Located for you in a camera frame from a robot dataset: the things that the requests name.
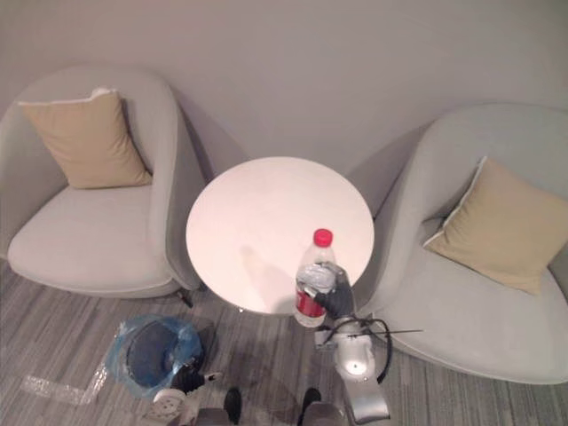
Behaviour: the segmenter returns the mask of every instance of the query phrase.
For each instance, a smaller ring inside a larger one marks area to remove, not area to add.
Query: tape on floor
[[[27,375],[21,386],[25,392],[35,394],[39,397],[54,399],[59,402],[66,402],[74,406],[84,406],[90,404],[97,397],[105,380],[107,379],[107,369],[104,361],[95,370],[89,386],[86,390],[74,388],[66,384],[49,382],[40,377]]]

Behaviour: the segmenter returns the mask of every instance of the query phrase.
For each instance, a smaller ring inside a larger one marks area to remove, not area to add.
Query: white table
[[[365,200],[316,162],[268,157],[215,178],[187,219],[189,257],[207,286],[253,312],[292,313],[296,269],[317,228],[334,234],[337,263],[353,284],[374,243]]]

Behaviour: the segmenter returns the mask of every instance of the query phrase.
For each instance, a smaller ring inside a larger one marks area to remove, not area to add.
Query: floor
[[[315,351],[312,332],[292,318],[238,312],[208,290],[194,293],[192,310],[174,296],[79,296],[25,280],[4,262],[0,267],[2,425],[138,424],[149,402],[133,398],[113,377],[89,404],[77,405],[87,400],[75,397],[92,385],[120,322],[145,313],[193,323],[207,348],[203,370],[224,373],[196,398],[203,406],[222,406],[225,391],[238,385],[242,424],[295,424],[310,386],[341,403],[331,353]],[[383,346],[375,348],[381,357]],[[50,393],[54,383],[57,391]],[[528,386],[482,379],[395,352],[383,387],[397,425],[568,425],[568,383]]]

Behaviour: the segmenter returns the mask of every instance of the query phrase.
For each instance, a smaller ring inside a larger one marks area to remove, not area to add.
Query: blue plastic bag
[[[105,364],[135,397],[153,398],[184,364],[199,369],[203,357],[190,323],[148,314],[121,323]]]

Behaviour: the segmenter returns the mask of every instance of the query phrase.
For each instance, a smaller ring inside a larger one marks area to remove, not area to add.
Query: plastic bottle
[[[326,318],[326,310],[308,296],[305,287],[328,293],[335,285],[335,275],[323,267],[323,262],[335,263],[331,248],[333,234],[328,229],[313,233],[313,243],[306,250],[296,274],[296,310],[294,317],[304,327],[318,327]]]

